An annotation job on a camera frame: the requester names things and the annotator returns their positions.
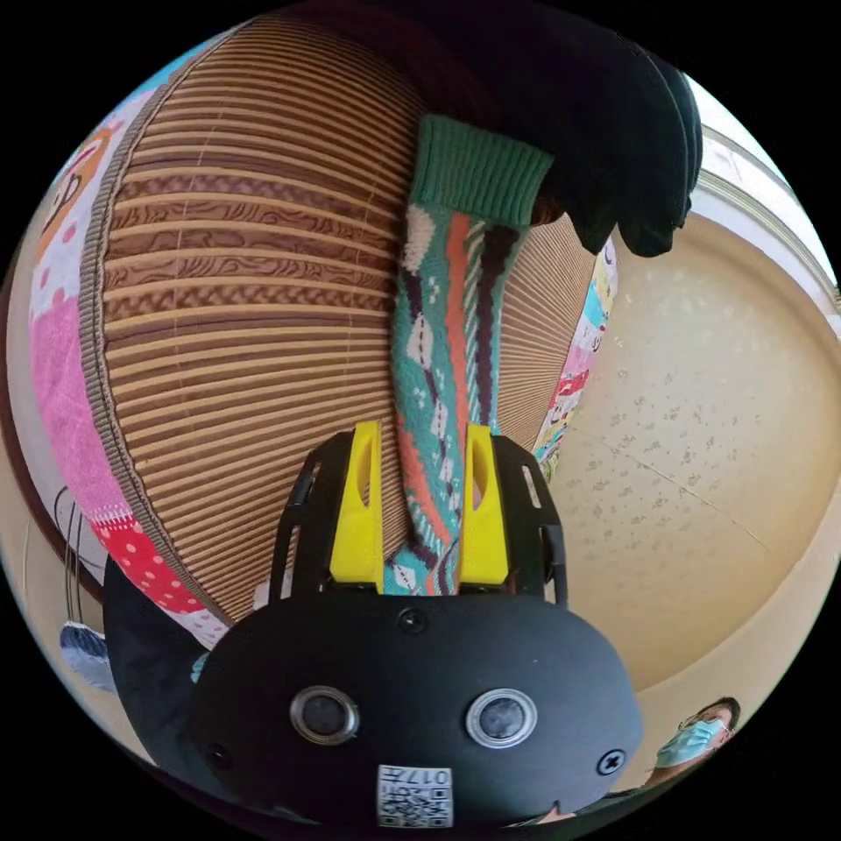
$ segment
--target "cartoon print fabric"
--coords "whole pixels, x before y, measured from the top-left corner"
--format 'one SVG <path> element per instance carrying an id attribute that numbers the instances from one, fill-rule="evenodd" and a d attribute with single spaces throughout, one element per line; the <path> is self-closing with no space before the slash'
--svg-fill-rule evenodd
<path id="1" fill-rule="evenodd" d="M 91 211 L 127 129 L 173 72 L 226 34 L 155 74 L 97 127 L 65 165 L 36 252 L 29 310 L 32 381 L 62 478 L 92 531 L 132 583 L 207 647 L 223 636 L 225 626 L 166 566 L 144 534 L 95 430 L 82 369 L 79 292 Z"/>
<path id="2" fill-rule="evenodd" d="M 616 298 L 618 276 L 616 250 L 611 240 L 596 257 L 584 309 L 569 346 L 555 396 L 534 443 L 534 456 L 544 470 L 551 470 L 569 422 L 581 400 L 596 353 L 601 345 L 611 307 Z"/>

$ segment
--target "green sock cuff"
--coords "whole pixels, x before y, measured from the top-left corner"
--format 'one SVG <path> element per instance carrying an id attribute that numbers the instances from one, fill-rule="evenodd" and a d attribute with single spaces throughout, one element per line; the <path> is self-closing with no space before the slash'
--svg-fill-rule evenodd
<path id="1" fill-rule="evenodd" d="M 428 115 L 409 201 L 525 228 L 552 160 L 519 140 Z"/>

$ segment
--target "screw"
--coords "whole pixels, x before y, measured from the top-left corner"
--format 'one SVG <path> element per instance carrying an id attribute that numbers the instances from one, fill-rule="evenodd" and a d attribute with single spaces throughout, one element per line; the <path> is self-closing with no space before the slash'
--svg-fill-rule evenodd
<path id="1" fill-rule="evenodd" d="M 234 764 L 230 754 L 221 745 L 211 745 L 208 749 L 210 761 L 221 771 L 227 771 Z"/>
<path id="2" fill-rule="evenodd" d="M 397 625 L 403 633 L 423 633 L 427 630 L 427 615 L 416 607 L 409 607 L 400 613 Z"/>
<path id="3" fill-rule="evenodd" d="M 596 770 L 606 777 L 615 774 L 625 764 L 625 751 L 615 750 L 606 753 L 596 765 Z"/>

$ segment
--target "face mask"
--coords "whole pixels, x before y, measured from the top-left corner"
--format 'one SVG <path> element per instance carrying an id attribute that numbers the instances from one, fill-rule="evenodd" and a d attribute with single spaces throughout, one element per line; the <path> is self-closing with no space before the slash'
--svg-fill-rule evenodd
<path id="1" fill-rule="evenodd" d="M 696 760 L 710 748 L 712 740 L 722 731 L 724 722 L 717 718 L 715 721 L 696 721 L 686 730 L 678 731 L 657 752 L 658 768 L 671 768 L 684 762 Z"/>

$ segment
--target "sock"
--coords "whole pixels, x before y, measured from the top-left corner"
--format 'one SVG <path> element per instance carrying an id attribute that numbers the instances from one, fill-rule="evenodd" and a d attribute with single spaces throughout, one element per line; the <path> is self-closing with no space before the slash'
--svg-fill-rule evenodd
<path id="1" fill-rule="evenodd" d="M 498 432 L 505 280 L 551 156 L 424 117 L 406 212 L 392 376 L 413 538 L 385 565 L 385 593 L 457 591 L 468 424 Z"/>
<path id="2" fill-rule="evenodd" d="M 68 666 L 79 675 L 88 686 L 117 692 L 105 638 L 87 625 L 67 622 L 61 628 L 59 648 Z"/>

